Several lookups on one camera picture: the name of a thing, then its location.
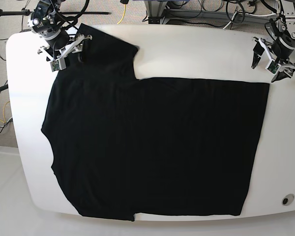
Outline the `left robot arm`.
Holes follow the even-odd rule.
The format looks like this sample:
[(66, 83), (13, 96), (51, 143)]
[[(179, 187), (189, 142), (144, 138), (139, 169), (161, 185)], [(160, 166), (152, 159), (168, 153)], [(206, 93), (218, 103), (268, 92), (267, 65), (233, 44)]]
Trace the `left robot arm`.
[(268, 63), (265, 69), (273, 76), (272, 82), (291, 78), (295, 74), (295, 63), (290, 61), (295, 51), (295, 0), (278, 0), (276, 7), (270, 6), (264, 0), (261, 3), (276, 17), (270, 18), (265, 25), (272, 41), (254, 37), (256, 45), (253, 49), (251, 68), (255, 68), (266, 53)]

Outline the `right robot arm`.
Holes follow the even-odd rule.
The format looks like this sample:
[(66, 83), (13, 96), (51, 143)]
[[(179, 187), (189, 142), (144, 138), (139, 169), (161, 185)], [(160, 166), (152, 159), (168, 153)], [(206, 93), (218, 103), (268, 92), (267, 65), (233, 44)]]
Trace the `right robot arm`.
[(91, 35), (84, 35), (76, 27), (79, 18), (85, 13), (89, 1), (74, 16), (65, 17), (59, 12), (61, 0), (41, 0), (36, 9), (29, 15), (28, 27), (43, 38), (48, 45), (38, 49), (44, 54), (52, 71), (64, 70), (69, 54), (76, 54), (80, 63), (84, 62), (82, 54), (84, 42), (92, 40)]

